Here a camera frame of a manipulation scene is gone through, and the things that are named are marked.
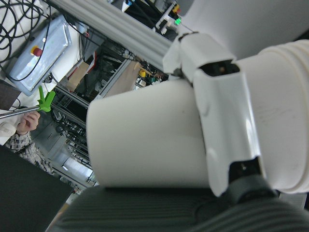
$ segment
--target metal rod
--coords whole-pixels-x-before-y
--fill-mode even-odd
[[[171,41],[105,0],[50,0],[160,70]]]
[[[55,89],[61,92],[62,94],[66,95],[67,97],[71,98],[73,101],[80,104],[81,106],[88,108],[89,103],[87,101],[77,96],[76,94],[67,91],[64,87],[56,86]]]
[[[86,128],[86,123],[84,121],[82,121],[80,118],[78,118],[77,116],[69,113],[68,111],[62,109],[61,107],[58,107],[55,104],[51,104],[51,107],[57,111],[59,111],[60,113],[64,114],[65,116],[71,118],[73,121],[75,121],[77,124],[79,124],[80,126]]]
[[[31,112],[31,111],[35,111],[35,110],[39,110],[39,109],[40,109],[39,106],[33,106],[33,107],[15,110],[13,112],[7,112],[5,114],[0,115],[0,119],[4,119],[4,118],[7,118],[7,117],[12,117],[12,116],[16,116],[16,115],[21,115],[21,114]]]

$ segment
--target black cable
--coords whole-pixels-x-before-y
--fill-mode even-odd
[[[20,100],[19,100],[18,98],[16,98],[16,100],[18,100],[18,102],[19,102],[19,103],[18,103],[18,107],[12,105],[12,107],[15,108],[14,110],[10,110],[10,111],[12,111],[12,112],[14,112],[15,110],[18,110],[18,109],[20,108],[20,106],[21,106]]]
[[[145,2],[154,10],[154,12],[158,15],[158,16],[162,16],[163,13],[161,11],[159,11],[159,9],[149,0],[145,0]]]
[[[23,16],[22,16],[17,22],[15,22],[15,27],[17,27],[17,24],[21,21],[21,19],[22,19],[23,17],[25,17],[25,15],[27,14],[28,10],[30,9],[30,6],[31,6],[31,7],[34,7],[34,6],[35,6],[35,5],[34,5],[34,0],[32,1],[32,4],[28,4],[28,3],[24,3],[24,2],[23,2],[23,4],[28,5],[28,9],[24,12]],[[47,29],[46,29],[46,35],[45,35],[46,41],[45,41],[45,43],[44,43],[44,45],[43,45],[42,52],[44,52],[44,49],[45,49],[45,46],[46,46],[47,36],[48,36],[48,32],[49,32],[49,27],[50,27],[50,22],[51,22],[51,19],[50,19],[50,15],[49,15],[49,17],[48,17]],[[28,33],[31,33],[32,30],[33,30],[33,28],[36,27],[36,25],[37,25],[38,23],[39,23],[39,19],[37,20],[35,26],[33,26],[33,25],[32,25],[32,22],[31,22],[30,30],[29,30],[27,33],[24,33],[23,35],[26,35],[26,34],[28,34]],[[0,61],[0,68],[1,68],[2,71],[5,73],[5,75],[6,75],[6,77],[7,77],[8,79],[13,80],[13,81],[22,81],[22,80],[25,80],[27,77],[30,76],[30,74],[32,73],[32,71],[37,67],[37,65],[38,65],[39,61],[41,60],[41,58],[42,58],[42,55],[39,57],[39,59],[37,60],[36,64],[35,64],[34,67],[32,68],[32,70],[31,70],[25,77],[23,77],[23,78],[21,78],[21,79],[14,79],[13,77],[11,77],[11,76],[5,71],[5,69],[3,68],[3,66],[1,65],[1,63],[4,62],[4,61],[6,61],[6,59],[3,60],[3,61]]]
[[[139,12],[146,18],[146,20],[150,23],[150,26],[155,28],[155,24],[151,20],[151,18],[144,12],[144,10],[137,4],[137,2],[133,2],[132,6],[135,6]]]

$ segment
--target dark gray surface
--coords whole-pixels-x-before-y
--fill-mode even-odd
[[[0,170],[0,231],[45,231],[72,188],[3,146]]]
[[[88,188],[51,232],[178,232],[206,220],[206,204],[209,217],[219,213],[209,189]]]

